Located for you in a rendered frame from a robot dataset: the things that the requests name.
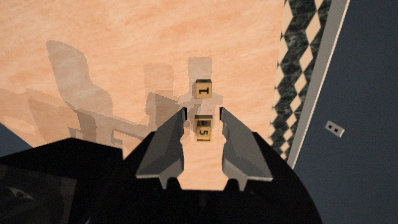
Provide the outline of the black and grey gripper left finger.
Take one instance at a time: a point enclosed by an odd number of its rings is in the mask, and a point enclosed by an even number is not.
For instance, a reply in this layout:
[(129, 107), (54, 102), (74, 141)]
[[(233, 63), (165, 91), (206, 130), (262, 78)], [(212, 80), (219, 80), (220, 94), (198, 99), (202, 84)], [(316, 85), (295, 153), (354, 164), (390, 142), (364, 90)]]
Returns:
[(183, 107), (155, 131), (151, 131), (121, 162), (102, 190), (88, 224), (110, 224), (141, 196), (166, 188), (170, 177), (184, 171), (180, 142), (187, 107)]

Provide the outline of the wooden number cube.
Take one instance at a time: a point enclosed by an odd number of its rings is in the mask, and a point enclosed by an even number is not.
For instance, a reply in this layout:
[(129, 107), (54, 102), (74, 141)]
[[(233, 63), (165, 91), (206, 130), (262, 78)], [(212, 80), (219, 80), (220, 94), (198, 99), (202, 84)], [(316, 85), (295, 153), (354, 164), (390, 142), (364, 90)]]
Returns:
[(212, 98), (211, 79), (196, 80), (196, 98)]
[(197, 120), (197, 137), (210, 137), (210, 120)]

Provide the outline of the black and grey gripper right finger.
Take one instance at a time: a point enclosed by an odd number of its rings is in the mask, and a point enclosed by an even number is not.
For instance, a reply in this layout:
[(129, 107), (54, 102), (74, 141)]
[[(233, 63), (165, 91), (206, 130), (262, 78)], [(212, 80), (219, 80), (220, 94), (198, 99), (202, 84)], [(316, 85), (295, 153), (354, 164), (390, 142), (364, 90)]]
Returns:
[(307, 189), (288, 163), (257, 133), (224, 107), (219, 109), (226, 141), (222, 172), (241, 191), (273, 204), (294, 224), (323, 224)]

